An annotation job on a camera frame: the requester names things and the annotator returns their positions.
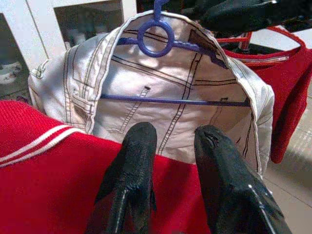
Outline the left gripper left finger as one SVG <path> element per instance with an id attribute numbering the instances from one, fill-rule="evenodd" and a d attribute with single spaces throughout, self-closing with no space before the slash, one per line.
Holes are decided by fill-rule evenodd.
<path id="1" fill-rule="evenodd" d="M 114 195 L 104 233 L 123 233 L 127 214 L 136 234 L 150 232 L 151 211 L 156 210 L 152 179 L 156 146 L 156 129 L 149 122 L 139 122 L 126 133 L 95 198 L 98 203 Z"/>

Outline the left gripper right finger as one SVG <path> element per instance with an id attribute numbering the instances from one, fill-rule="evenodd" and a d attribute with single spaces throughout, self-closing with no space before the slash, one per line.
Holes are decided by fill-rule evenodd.
<path id="1" fill-rule="evenodd" d="M 207 224 L 213 234 L 289 234 L 285 217 L 261 177 L 218 128 L 195 130 L 195 160 Z"/>

